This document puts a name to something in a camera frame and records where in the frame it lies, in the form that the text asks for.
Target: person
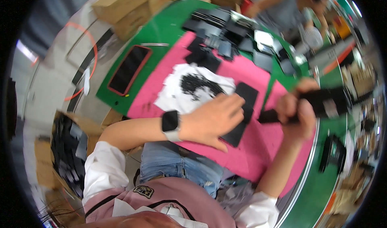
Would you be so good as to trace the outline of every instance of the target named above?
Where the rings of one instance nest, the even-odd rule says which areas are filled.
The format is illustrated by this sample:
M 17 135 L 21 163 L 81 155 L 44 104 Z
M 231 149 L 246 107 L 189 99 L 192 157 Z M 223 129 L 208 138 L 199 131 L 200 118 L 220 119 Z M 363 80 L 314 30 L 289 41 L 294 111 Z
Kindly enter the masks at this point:
M 294 35 L 299 25 L 314 27 L 309 8 L 321 23 L 319 29 L 325 35 L 328 24 L 324 17 L 328 0 L 258 0 L 244 13 L 254 18 L 276 34 Z
M 235 228 L 274 227 L 277 197 L 291 168 L 316 124 L 312 106 L 297 95 L 318 89 L 315 80 L 303 79 L 277 104 L 284 133 L 282 144 L 251 199 L 233 217 L 214 199 L 223 168 L 200 155 L 180 155 L 166 144 L 162 118 L 120 121 L 107 127 L 85 162 L 82 200 L 86 224 L 76 228 Z M 243 120 L 244 104 L 237 94 L 217 95 L 191 114 L 180 116 L 180 140 L 197 142 L 227 152 L 219 140 Z M 298 124 L 287 124 L 298 114 Z M 126 151 L 142 144 L 140 185 L 125 190 Z

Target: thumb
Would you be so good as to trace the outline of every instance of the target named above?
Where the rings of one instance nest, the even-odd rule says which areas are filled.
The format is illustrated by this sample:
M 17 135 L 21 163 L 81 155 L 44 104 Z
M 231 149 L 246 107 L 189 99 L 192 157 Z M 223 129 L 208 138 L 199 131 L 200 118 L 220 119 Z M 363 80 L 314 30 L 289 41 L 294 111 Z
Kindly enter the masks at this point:
M 312 105 L 305 99 L 300 100 L 298 107 L 298 119 L 305 134 L 313 131 L 316 125 L 316 115 L 314 113 Z
M 216 148 L 224 153 L 228 153 L 228 149 L 224 143 L 222 143 L 218 138 L 214 139 L 212 142 L 209 143 L 210 146 L 213 148 Z

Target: smartwatch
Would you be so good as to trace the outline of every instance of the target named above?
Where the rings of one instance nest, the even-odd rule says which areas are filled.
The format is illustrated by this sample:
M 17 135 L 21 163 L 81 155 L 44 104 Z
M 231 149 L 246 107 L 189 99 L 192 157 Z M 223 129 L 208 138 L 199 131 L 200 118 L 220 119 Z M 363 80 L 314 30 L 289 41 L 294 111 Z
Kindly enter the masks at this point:
M 179 142 L 180 115 L 174 111 L 165 112 L 161 118 L 162 132 L 170 142 Z

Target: wire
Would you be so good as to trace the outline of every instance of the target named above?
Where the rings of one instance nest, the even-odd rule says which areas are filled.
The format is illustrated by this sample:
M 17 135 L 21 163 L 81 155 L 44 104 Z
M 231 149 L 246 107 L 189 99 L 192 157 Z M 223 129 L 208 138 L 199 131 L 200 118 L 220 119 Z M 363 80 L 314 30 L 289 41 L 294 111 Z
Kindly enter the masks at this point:
M 67 200 L 67 198 L 66 198 L 66 191 L 65 191 L 65 188 L 64 187 L 62 187 L 62 190 L 63 190 L 63 192 L 64 192 L 64 194 L 63 194 L 63 197 L 65 198 L 65 200 L 66 200 L 66 202 L 67 202 L 67 204 L 70 206 L 70 208 L 74 211 L 74 213 L 75 214 L 77 214 L 77 216 L 79 216 L 80 217 L 80 215 L 78 214 L 78 212 L 77 211 L 75 211 L 75 209 L 71 206 L 71 204 L 70 204 L 70 202 Z
M 98 59 L 98 48 L 97 48 L 97 44 L 96 44 L 96 41 L 94 40 L 94 37 L 90 34 L 90 32 L 88 30 L 86 30 L 85 28 L 83 28 L 82 26 L 80 26 L 79 24 L 77 23 L 74 23 L 74 22 L 67 22 L 67 24 L 65 26 L 72 26 L 76 29 L 79 29 L 81 31 L 83 31 L 89 38 L 90 38 L 90 41 L 91 43 L 93 44 L 93 49 L 94 49 L 94 66 L 93 66 L 93 71 L 91 71 L 91 74 L 90 74 L 90 77 L 89 79 L 91 78 L 91 76 L 93 76 L 93 73 L 94 73 L 94 70 L 96 69 L 96 66 L 97 66 L 97 59 Z M 69 100 L 72 100 L 73 98 L 75 98 L 77 95 L 79 95 L 81 92 L 82 92 L 83 88 L 81 88 L 78 92 L 76 92 L 74 95 L 70 96 L 70 97 L 66 97 L 65 98 L 65 101 L 69 101 Z

